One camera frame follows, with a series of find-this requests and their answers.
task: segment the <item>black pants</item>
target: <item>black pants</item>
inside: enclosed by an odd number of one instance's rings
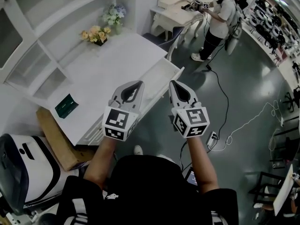
[[[210,33],[210,30],[206,33],[204,49],[200,51],[200,57],[202,60],[207,60],[207,58],[212,54],[216,47],[221,43],[223,39],[216,37]]]

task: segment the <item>white t-shirt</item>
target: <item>white t-shirt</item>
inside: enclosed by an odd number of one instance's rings
[[[235,12],[236,4],[234,0],[223,0],[221,4],[217,4],[218,0],[214,0],[214,12],[226,22],[220,22],[213,17],[210,20],[210,32],[218,38],[225,38],[228,34],[228,26],[231,24]]]

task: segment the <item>white sneaker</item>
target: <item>white sneaker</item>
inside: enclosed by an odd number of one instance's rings
[[[254,208],[261,208],[263,206],[262,203],[256,203],[253,205]]]
[[[133,149],[133,154],[134,155],[143,155],[143,150],[140,145],[135,146],[135,148]]]
[[[268,186],[266,186],[266,187],[264,188],[264,193],[270,194]]]
[[[197,62],[204,62],[204,60],[201,59],[200,54],[198,53],[192,53],[191,58]]]
[[[204,47],[201,47],[201,48],[200,48],[200,51],[202,51],[203,49],[204,49]],[[208,60],[211,60],[211,55],[209,55],[207,59],[208,59]]]

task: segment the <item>gray floor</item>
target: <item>gray floor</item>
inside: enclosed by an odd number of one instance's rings
[[[226,98],[217,84],[216,76],[206,70],[207,62],[201,64],[189,57],[202,45],[203,30],[198,39],[192,39],[191,43],[185,43],[174,51],[172,62],[179,68],[185,67],[179,81],[194,89],[208,110],[210,127],[202,137],[203,143],[206,143],[210,132],[217,132],[224,122]],[[284,100],[288,86],[269,57],[247,34],[242,35],[232,56],[221,50],[210,66],[218,73],[230,102],[227,123],[215,147],[221,149],[228,135],[257,115],[266,102]],[[234,133],[232,144],[224,151],[209,154],[220,186],[237,191],[240,224],[243,225],[257,224],[252,220],[257,211],[252,208],[253,196],[248,191],[255,186],[258,172],[271,172],[268,144],[275,128],[280,127],[277,119],[272,117],[271,110],[267,106],[260,117]],[[134,145],[139,144],[145,154],[164,154],[179,164],[180,148],[185,140],[178,132],[174,132],[169,115],[171,105],[166,94],[138,124],[126,143],[118,146],[118,158],[131,154]],[[188,165],[190,161],[186,147],[182,162]]]

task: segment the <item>power strip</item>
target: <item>power strip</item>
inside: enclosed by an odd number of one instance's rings
[[[213,144],[215,144],[216,137],[217,137],[217,134],[215,132],[210,133],[210,136],[208,137],[208,140],[207,140],[207,143],[206,143],[206,145],[209,149],[212,149]]]

